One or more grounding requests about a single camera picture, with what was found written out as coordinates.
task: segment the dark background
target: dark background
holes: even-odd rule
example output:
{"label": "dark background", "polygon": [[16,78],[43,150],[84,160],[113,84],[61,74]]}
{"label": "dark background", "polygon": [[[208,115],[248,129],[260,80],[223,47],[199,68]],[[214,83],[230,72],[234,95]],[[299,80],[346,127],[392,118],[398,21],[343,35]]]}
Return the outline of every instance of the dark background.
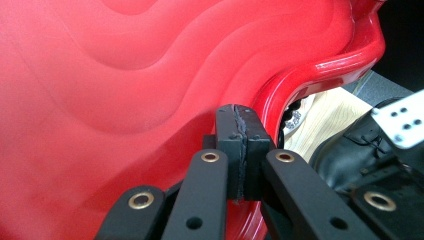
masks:
{"label": "dark background", "polygon": [[424,1],[388,0],[378,15],[386,52],[373,70],[413,92],[424,89]]}

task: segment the light wood panel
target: light wood panel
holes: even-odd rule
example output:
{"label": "light wood panel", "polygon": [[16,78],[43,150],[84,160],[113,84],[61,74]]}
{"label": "light wood panel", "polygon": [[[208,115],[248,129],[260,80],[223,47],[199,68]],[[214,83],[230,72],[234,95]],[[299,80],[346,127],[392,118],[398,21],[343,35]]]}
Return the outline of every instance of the light wood panel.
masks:
{"label": "light wood panel", "polygon": [[343,88],[317,94],[305,121],[285,143],[285,148],[309,161],[318,145],[345,129],[371,106]]}

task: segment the black mount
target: black mount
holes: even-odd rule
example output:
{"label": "black mount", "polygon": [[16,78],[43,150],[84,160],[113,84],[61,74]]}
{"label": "black mount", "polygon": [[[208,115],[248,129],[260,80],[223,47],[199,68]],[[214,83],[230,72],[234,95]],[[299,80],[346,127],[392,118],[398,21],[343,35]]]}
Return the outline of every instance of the black mount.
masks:
{"label": "black mount", "polygon": [[[260,201],[273,239],[424,236],[422,178],[398,161],[339,196],[297,153],[275,149],[255,111],[239,105],[217,110],[216,135],[205,136],[203,148],[182,183],[124,193],[96,239],[223,239],[228,199]],[[408,181],[393,188],[387,179]]]}

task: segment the red plastic surface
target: red plastic surface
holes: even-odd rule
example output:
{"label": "red plastic surface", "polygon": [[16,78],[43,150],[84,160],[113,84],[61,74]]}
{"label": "red plastic surface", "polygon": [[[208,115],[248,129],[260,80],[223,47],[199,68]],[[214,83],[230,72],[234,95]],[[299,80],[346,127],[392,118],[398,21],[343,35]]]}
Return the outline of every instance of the red plastic surface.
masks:
{"label": "red plastic surface", "polygon": [[[3,0],[0,236],[91,239],[128,188],[184,177],[217,107],[277,136],[296,98],[356,80],[384,50],[374,0]],[[229,204],[228,239],[261,239]]]}

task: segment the brass grommet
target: brass grommet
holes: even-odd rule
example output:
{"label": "brass grommet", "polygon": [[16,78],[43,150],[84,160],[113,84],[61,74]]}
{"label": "brass grommet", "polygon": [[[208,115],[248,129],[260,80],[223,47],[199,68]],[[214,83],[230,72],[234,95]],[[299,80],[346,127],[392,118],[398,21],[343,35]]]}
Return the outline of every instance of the brass grommet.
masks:
{"label": "brass grommet", "polygon": [[219,159],[219,155],[213,152],[208,152],[202,154],[201,158],[205,162],[216,162]]}
{"label": "brass grommet", "polygon": [[136,193],[128,200],[128,206],[135,210],[144,209],[150,206],[154,199],[155,197],[150,192]]}
{"label": "brass grommet", "polygon": [[294,161],[294,157],[291,154],[285,153],[285,152],[278,152],[275,154],[275,158],[277,158],[278,161],[289,163]]}
{"label": "brass grommet", "polygon": [[364,199],[369,205],[381,211],[392,212],[396,210],[396,203],[384,194],[369,191],[364,194]]}

